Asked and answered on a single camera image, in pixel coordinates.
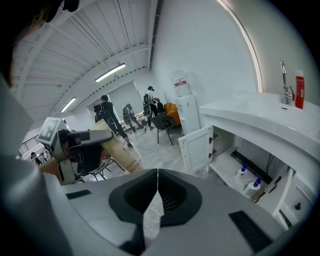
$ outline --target cabinet door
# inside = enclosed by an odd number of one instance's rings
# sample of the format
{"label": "cabinet door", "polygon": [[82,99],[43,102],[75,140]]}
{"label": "cabinet door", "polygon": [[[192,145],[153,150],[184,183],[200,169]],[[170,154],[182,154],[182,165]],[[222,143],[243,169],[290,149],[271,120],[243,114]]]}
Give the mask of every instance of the cabinet door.
{"label": "cabinet door", "polygon": [[301,185],[303,184],[298,173],[296,173],[292,178],[288,194],[281,207],[281,211],[292,225],[305,220],[313,207],[313,201]]}
{"label": "cabinet door", "polygon": [[179,145],[187,173],[208,166],[214,149],[214,127],[209,125],[179,138]]}
{"label": "cabinet door", "polygon": [[256,202],[273,217],[276,217],[288,193],[294,170],[282,170],[264,190],[265,194]]}

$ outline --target red bottle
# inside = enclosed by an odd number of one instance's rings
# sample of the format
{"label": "red bottle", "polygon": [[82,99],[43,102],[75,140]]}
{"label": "red bottle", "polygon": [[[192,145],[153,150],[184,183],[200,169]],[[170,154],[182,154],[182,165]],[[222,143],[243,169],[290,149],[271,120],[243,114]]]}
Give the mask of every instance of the red bottle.
{"label": "red bottle", "polygon": [[296,81],[295,106],[299,109],[303,109],[304,100],[305,100],[305,76],[303,71],[300,71],[300,70],[295,71],[295,81]]}

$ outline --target white sink counter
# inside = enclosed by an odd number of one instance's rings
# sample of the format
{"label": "white sink counter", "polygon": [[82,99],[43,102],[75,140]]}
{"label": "white sink counter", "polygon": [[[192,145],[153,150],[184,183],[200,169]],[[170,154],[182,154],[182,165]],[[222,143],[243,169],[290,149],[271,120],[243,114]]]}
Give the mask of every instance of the white sink counter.
{"label": "white sink counter", "polygon": [[205,115],[244,123],[278,136],[320,161],[320,107],[281,103],[270,93],[240,92],[200,107]]}

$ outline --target railing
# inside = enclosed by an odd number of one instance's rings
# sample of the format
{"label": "railing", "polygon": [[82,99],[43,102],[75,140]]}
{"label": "railing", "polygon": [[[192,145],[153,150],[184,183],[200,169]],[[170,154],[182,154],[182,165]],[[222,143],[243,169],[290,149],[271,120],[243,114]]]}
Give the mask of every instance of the railing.
{"label": "railing", "polygon": [[32,149],[34,146],[39,144],[37,138],[39,137],[39,134],[37,136],[32,137],[31,139],[28,139],[24,143],[21,144],[21,147],[19,149],[20,153],[23,155],[28,150]]}

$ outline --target fluorescent light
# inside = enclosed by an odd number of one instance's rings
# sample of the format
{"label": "fluorescent light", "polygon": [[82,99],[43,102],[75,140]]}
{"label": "fluorescent light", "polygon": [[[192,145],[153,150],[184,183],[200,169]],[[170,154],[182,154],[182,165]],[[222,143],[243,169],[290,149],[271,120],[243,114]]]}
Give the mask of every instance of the fluorescent light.
{"label": "fluorescent light", "polygon": [[95,79],[96,82],[100,82],[102,79],[105,79],[106,77],[110,76],[114,72],[117,72],[120,69],[123,69],[126,66],[126,64],[122,63],[119,66],[114,67],[113,69],[110,69],[108,72],[104,73],[103,75],[99,76],[97,79]]}
{"label": "fluorescent light", "polygon": [[76,98],[72,98],[69,103],[67,105],[65,105],[65,107],[61,110],[61,113],[62,112],[65,112],[66,109],[76,100]]}

